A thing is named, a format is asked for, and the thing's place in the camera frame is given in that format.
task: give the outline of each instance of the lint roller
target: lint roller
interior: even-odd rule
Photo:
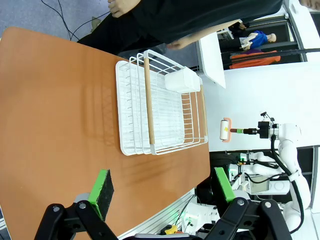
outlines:
[[[230,129],[232,127],[232,121],[229,117],[224,117],[220,123],[220,139],[223,143],[228,143],[231,140]]]

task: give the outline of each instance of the floor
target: floor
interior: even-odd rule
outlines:
[[[43,1],[60,10],[58,0]],[[91,20],[92,17],[98,17],[109,11],[107,0],[60,0],[60,3],[65,22],[72,32],[81,24]],[[69,39],[60,16],[45,6],[41,0],[0,0],[0,37],[3,31],[10,26]],[[91,29],[91,23],[87,23],[75,35],[82,38],[89,34]],[[187,67],[198,65],[195,44],[178,51],[168,50],[165,55]]]

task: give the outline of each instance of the white wall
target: white wall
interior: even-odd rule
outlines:
[[[294,19],[305,49],[320,48],[320,37],[309,10],[299,0],[285,0],[284,4]],[[307,53],[309,62],[320,62],[320,52]]]
[[[224,72],[226,89],[204,81],[210,151],[269,149],[270,140],[233,134],[222,143],[220,121],[234,128],[256,128],[267,111],[277,123],[301,127],[298,146],[320,145],[320,66],[311,62],[257,66]]]

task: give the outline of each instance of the wooden table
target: wooden table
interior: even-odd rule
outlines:
[[[33,239],[46,207],[68,207],[78,194],[90,192],[100,169],[111,170],[115,191],[106,221],[117,236],[209,176],[208,144],[161,156],[122,154],[119,60],[38,32],[4,32],[0,205],[12,239]]]

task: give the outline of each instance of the black shirt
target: black shirt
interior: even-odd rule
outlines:
[[[141,0],[132,13],[143,30],[172,43],[200,30],[275,14],[283,0]]]

